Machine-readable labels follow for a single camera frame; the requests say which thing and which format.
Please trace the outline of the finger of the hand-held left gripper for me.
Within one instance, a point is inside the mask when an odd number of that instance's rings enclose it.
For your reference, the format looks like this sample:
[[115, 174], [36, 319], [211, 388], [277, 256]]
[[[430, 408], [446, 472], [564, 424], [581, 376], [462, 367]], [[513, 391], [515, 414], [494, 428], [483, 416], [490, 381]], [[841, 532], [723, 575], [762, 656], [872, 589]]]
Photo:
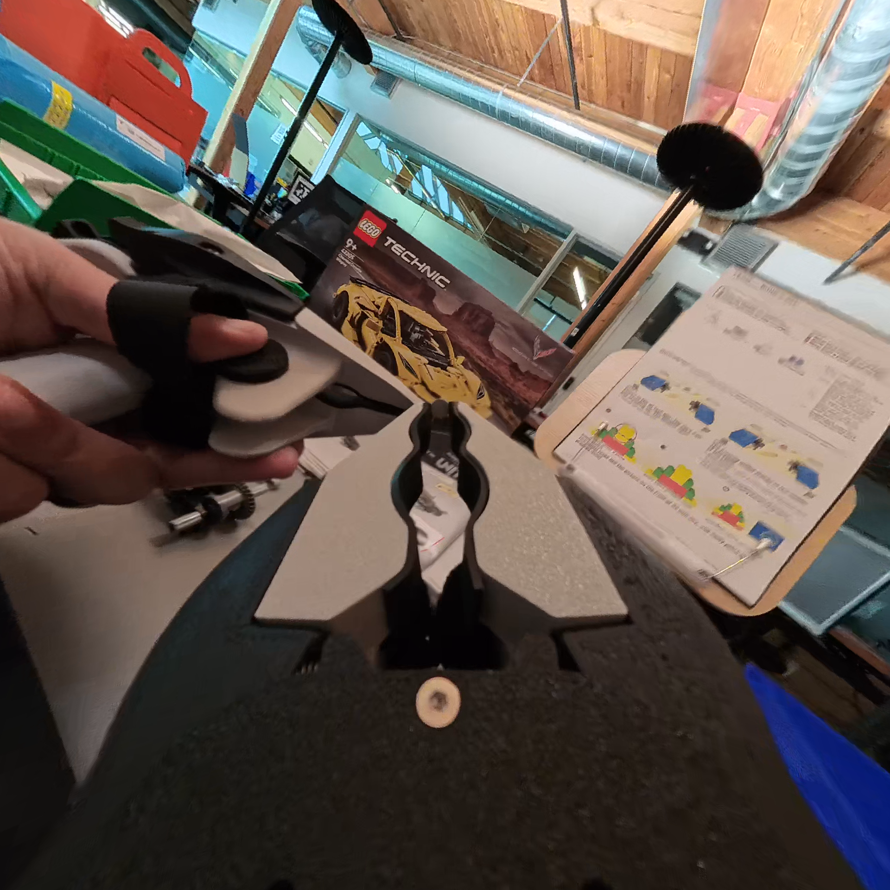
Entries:
[[396, 375], [385, 370], [313, 311], [303, 309], [298, 312], [295, 327], [313, 335], [339, 353], [343, 365], [337, 377], [338, 383], [350, 386], [363, 396], [401, 409], [419, 404], [419, 397], [402, 384]]

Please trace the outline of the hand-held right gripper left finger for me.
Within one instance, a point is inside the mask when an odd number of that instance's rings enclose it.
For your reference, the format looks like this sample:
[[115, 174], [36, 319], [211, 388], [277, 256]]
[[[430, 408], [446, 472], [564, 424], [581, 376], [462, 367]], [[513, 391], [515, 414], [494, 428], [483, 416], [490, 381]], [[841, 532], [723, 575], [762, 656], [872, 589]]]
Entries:
[[393, 481], [416, 452], [415, 404], [332, 467], [254, 612], [257, 623], [317, 629], [375, 657], [387, 636], [384, 585], [408, 561], [408, 519]]

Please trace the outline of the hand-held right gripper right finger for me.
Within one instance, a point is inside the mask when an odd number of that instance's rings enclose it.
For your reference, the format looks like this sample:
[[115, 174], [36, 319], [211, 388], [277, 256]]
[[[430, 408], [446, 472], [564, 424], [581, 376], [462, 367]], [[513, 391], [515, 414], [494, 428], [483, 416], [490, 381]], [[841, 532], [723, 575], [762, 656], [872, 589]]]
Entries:
[[449, 576], [452, 637], [513, 646], [624, 623], [629, 607], [556, 474], [468, 407], [451, 404], [449, 419], [470, 510]]

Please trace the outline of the grey lego differential gear assembly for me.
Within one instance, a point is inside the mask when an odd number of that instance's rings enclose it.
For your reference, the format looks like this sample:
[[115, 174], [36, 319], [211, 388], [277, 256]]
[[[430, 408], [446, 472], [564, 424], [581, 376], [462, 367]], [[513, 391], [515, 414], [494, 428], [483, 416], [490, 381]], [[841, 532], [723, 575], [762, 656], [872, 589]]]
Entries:
[[166, 523], [169, 533], [182, 537], [246, 521], [254, 515], [258, 497], [279, 486], [278, 481], [267, 480], [165, 491], [165, 502], [172, 512]]

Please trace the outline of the lego instruction booklet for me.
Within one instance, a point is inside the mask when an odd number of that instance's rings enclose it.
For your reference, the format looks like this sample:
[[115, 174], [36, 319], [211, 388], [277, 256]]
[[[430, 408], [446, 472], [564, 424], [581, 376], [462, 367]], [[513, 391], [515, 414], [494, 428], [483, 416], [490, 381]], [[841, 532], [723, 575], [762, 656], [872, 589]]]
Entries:
[[[369, 438], [344, 435], [308, 439], [299, 460], [300, 468], [321, 480]], [[445, 433], [432, 434], [422, 461], [424, 489], [410, 515], [417, 529], [422, 577], [435, 603], [449, 575], [463, 559], [462, 541], [470, 511], [458, 493], [458, 460]]]

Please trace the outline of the person's left hand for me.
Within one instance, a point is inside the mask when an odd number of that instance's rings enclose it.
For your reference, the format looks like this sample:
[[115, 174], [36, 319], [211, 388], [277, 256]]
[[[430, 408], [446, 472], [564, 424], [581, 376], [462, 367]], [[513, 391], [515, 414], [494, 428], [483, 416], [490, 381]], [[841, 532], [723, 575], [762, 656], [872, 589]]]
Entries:
[[[116, 282], [60, 241], [2, 219], [2, 356], [56, 348], [76, 336], [112, 344], [106, 302]], [[131, 417], [95, 429], [2, 376], [1, 522], [53, 498], [126, 505], [158, 489], [285, 479], [297, 470], [301, 450], [295, 443], [239, 460], [158, 443]]]

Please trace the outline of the green plastic bin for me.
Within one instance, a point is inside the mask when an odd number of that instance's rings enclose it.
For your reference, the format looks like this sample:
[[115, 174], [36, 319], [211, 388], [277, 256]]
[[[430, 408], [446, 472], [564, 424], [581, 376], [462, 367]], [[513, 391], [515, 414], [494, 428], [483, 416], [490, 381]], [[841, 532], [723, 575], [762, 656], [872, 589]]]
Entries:
[[2, 101], [1, 124], [2, 217], [48, 233], [65, 221], [83, 221], [102, 237], [117, 217], [182, 230], [228, 249], [308, 300], [280, 261], [180, 198], [137, 183], [127, 168], [25, 108]]

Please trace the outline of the blue wrapped roll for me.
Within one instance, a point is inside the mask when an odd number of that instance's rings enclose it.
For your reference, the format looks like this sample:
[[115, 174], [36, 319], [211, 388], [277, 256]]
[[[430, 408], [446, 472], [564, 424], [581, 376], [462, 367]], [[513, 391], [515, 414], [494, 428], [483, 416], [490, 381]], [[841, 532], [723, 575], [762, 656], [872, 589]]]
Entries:
[[184, 161], [115, 111], [1, 38], [2, 123], [60, 155], [77, 174], [168, 195], [187, 182]]

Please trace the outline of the black pole stand round disc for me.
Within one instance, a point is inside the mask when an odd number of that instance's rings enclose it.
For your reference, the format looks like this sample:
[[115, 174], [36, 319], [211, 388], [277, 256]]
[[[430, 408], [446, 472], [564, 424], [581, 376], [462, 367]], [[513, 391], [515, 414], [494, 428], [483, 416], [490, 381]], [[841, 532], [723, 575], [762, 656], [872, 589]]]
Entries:
[[582, 311], [563, 343], [572, 357], [535, 408], [543, 408], [585, 355], [638, 294], [667, 254], [704, 213], [747, 204], [763, 184], [762, 164], [749, 144], [727, 129], [691, 122], [667, 132], [656, 155], [669, 199], [617, 263]]
[[321, 85], [324, 83], [328, 72], [332, 69], [340, 51], [346, 53], [351, 60], [362, 65], [369, 65], [373, 61], [373, 52], [360, 25], [350, 13], [336, 1], [313, 1], [311, 3], [320, 23], [332, 37], [328, 50], [322, 57], [318, 70], [305, 91], [295, 117], [291, 122], [280, 144], [279, 150], [270, 165], [267, 175], [261, 184], [252, 203], [247, 217], [243, 221], [239, 233], [248, 238], [253, 238], [257, 232], [256, 219], [263, 211], [268, 196], [276, 191], [276, 181], [280, 170], [289, 154], [296, 138], [304, 127], [306, 117], [315, 103]]

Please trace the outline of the red plastic case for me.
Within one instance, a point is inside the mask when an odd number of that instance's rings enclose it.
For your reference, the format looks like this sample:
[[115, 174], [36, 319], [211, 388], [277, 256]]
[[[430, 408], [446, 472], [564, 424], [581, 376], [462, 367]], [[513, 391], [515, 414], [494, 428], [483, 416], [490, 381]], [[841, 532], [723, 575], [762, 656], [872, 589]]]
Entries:
[[149, 31], [124, 36], [86, 2], [11, 1], [2, 2], [1, 32], [51, 79], [67, 79], [113, 111], [121, 133], [191, 162], [207, 112], [183, 61]]

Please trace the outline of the printed instruction sheet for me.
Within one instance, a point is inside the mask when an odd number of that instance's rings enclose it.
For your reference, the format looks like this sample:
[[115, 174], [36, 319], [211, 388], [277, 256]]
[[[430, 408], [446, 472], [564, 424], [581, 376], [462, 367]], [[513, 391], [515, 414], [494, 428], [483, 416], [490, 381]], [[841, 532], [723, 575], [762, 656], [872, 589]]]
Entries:
[[888, 428], [888, 339], [730, 270], [553, 449], [692, 584], [756, 607]]

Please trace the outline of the blue container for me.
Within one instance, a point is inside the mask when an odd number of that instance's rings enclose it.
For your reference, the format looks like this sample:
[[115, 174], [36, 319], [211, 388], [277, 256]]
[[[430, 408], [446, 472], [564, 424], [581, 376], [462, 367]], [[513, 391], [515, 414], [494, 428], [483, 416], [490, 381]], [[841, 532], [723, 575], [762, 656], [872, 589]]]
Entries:
[[798, 790], [862, 885], [889, 887], [889, 773], [758, 667], [744, 668]]

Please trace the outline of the long silver air duct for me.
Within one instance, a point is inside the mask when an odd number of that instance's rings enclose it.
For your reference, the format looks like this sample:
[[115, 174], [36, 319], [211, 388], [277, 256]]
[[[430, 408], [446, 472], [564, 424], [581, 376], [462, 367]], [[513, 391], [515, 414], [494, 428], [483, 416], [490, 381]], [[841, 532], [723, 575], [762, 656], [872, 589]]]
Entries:
[[523, 90], [517, 83], [495, 77], [486, 66], [459, 66], [456, 54], [428, 51], [371, 30], [366, 32], [349, 9], [349, 2], [309, 2], [295, 19], [306, 46], [328, 48], [334, 36], [355, 26], [370, 51], [363, 65], [393, 76], [421, 90], [514, 128], [574, 156], [601, 165], [630, 180], [658, 191], [668, 191], [658, 172], [655, 150], [661, 133], [637, 133], [617, 117], [591, 106], [578, 110], [558, 99], [556, 93], [532, 84]]

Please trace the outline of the grey wall vent grille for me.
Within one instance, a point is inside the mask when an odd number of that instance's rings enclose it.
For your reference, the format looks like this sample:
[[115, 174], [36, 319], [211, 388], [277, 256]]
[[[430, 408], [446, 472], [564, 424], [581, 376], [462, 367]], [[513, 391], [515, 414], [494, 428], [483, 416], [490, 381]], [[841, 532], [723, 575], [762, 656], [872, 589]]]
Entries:
[[733, 224], [718, 239], [716, 246], [707, 254], [701, 265], [716, 274], [725, 273], [730, 268], [754, 273], [770, 257], [779, 243], [777, 239], [773, 239], [755, 226]]

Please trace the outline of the large silver air duct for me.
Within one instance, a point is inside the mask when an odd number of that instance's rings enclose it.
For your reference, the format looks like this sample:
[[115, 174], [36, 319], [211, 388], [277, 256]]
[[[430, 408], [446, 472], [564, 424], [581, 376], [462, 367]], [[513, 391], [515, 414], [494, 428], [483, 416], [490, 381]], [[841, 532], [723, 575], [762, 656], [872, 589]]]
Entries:
[[888, 77], [887, 1], [704, 2], [684, 121], [721, 125], [763, 167], [717, 214], [754, 221], [806, 197]]

